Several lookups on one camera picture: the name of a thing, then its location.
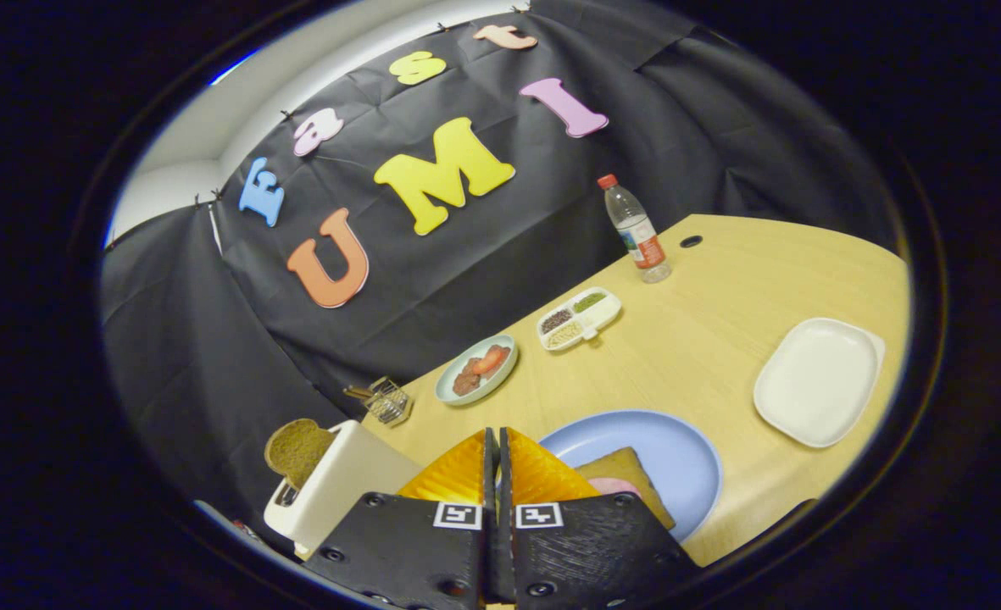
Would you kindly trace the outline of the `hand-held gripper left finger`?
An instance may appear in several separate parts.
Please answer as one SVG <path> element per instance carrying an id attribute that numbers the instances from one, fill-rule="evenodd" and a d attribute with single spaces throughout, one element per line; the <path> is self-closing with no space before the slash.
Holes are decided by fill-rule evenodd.
<path id="1" fill-rule="evenodd" d="M 368 491 L 303 566 L 368 599 L 403 609 L 485 609 L 497 522 L 495 433 L 473 437 L 478 502 Z"/>

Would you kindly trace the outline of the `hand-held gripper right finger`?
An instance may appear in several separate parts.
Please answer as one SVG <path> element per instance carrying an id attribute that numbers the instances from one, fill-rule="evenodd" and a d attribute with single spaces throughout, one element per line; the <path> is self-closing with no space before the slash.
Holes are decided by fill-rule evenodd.
<path id="1" fill-rule="evenodd" d="M 700 568 L 632 491 L 519 501 L 528 483 L 569 468 L 500 429 L 500 602 L 517 609 L 648 609 Z"/>

